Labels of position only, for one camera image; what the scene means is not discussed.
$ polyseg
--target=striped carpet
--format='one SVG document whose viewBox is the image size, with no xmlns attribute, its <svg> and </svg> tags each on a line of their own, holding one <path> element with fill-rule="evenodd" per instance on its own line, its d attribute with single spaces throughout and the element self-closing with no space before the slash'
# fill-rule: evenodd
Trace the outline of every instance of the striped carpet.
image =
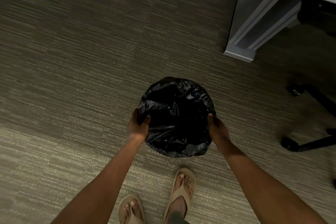
<svg viewBox="0 0 336 224">
<path fill-rule="evenodd" d="M 283 135 L 304 143 L 336 127 L 308 94 L 285 90 L 296 77 L 335 100 L 335 41 L 300 25 L 271 39 L 251 64 L 223 56 L 234 5 L 0 0 L 0 222 L 49 223 L 124 144 L 147 87 L 175 76 L 204 86 L 232 141 L 335 223 L 335 148 L 290 153 L 279 145 Z M 183 159 L 143 145 L 120 197 L 137 193 L 148 222 L 161 223 L 181 165 L 198 184 L 188 221 L 258 223 L 213 144 L 204 156 Z"/>
</svg>

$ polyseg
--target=beige sandal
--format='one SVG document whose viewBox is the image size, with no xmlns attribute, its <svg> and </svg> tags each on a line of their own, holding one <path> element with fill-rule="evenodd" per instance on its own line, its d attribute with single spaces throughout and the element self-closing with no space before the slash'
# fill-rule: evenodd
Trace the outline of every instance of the beige sandal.
<svg viewBox="0 0 336 224">
<path fill-rule="evenodd" d="M 170 198 L 169 198 L 169 201 L 168 201 L 168 204 L 167 204 L 166 212 L 165 212 L 165 215 L 163 216 L 163 221 L 165 221 L 166 218 L 167 218 L 168 210 L 169 210 L 169 207 L 170 207 L 171 203 L 173 203 L 175 201 L 175 199 L 177 199 L 179 196 L 182 196 L 184 198 L 185 204 L 187 205 L 187 211 L 185 212 L 185 214 L 187 214 L 188 209 L 190 208 L 191 200 L 189 199 L 189 195 L 186 192 L 183 183 L 181 184 L 181 186 L 176 191 L 174 191 L 174 187 L 175 187 L 175 184 L 176 184 L 176 179 L 177 179 L 177 176 L 180 173 L 184 174 L 184 176 L 187 176 L 190 179 L 193 190 L 195 192 L 195 188 L 196 188 L 195 175 L 187 168 L 180 168 L 179 170 L 177 170 L 176 174 L 175 174 L 173 186 L 171 188 Z"/>
<path fill-rule="evenodd" d="M 130 206 L 130 209 L 131 209 L 131 218 L 130 218 L 128 224 L 146 224 L 144 208 L 142 206 L 140 198 L 137 195 L 135 195 L 135 194 L 130 194 L 130 195 L 124 197 L 120 201 L 120 204 L 119 204 L 119 207 L 118 207 L 118 219 L 119 219 L 119 223 L 121 223 L 122 220 L 124 219 L 124 216 L 125 216 L 125 214 L 124 214 L 124 208 L 126 207 L 127 204 L 130 204 L 133 199 L 136 199 L 138 201 L 138 204 L 139 204 L 139 207 L 140 207 L 140 211 L 141 211 L 141 214 L 142 214 L 142 217 L 143 217 L 143 221 L 134 215 L 132 206 Z"/>
</svg>

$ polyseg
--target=person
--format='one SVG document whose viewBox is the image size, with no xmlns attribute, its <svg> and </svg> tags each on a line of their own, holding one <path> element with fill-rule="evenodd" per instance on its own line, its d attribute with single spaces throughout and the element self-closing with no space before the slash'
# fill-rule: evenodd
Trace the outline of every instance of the person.
<svg viewBox="0 0 336 224">
<path fill-rule="evenodd" d="M 137 110 L 127 125 L 127 142 L 91 181 L 52 221 L 58 223 L 107 223 L 116 203 L 124 178 L 142 142 L 148 134 L 150 117 L 137 122 Z M 294 192 L 262 170 L 235 146 L 224 123 L 208 116 L 209 133 L 218 151 L 224 156 L 262 224 L 326 224 L 326 221 Z M 191 207 L 196 189 L 195 176 L 188 169 L 175 175 L 172 193 L 165 212 L 164 224 L 186 224 L 184 217 Z M 145 224 L 144 210 L 135 194 L 119 204 L 121 224 Z"/>
</svg>

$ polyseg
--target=hand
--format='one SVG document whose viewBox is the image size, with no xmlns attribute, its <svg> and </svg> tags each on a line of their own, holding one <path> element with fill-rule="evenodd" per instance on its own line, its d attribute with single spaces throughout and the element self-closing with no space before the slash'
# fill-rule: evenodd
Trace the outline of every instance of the hand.
<svg viewBox="0 0 336 224">
<path fill-rule="evenodd" d="M 223 141 L 230 142 L 229 130 L 218 118 L 214 118 L 211 113 L 208 115 L 209 133 L 212 141 L 218 146 Z"/>
<path fill-rule="evenodd" d="M 150 116 L 147 116 L 145 121 L 139 125 L 138 124 L 138 112 L 137 109 L 132 113 L 132 117 L 127 124 L 127 141 L 137 141 L 142 143 L 148 135 L 148 126 Z"/>
</svg>

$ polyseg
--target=black trash bag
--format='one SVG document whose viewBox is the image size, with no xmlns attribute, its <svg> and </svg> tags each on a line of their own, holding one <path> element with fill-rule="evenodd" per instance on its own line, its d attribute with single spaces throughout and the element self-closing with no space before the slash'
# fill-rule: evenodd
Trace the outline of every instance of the black trash bag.
<svg viewBox="0 0 336 224">
<path fill-rule="evenodd" d="M 138 122 L 150 115 L 146 144 L 172 158 L 199 156 L 211 143 L 208 114 L 216 117 L 206 90 L 196 82 L 165 77 L 142 96 Z"/>
</svg>

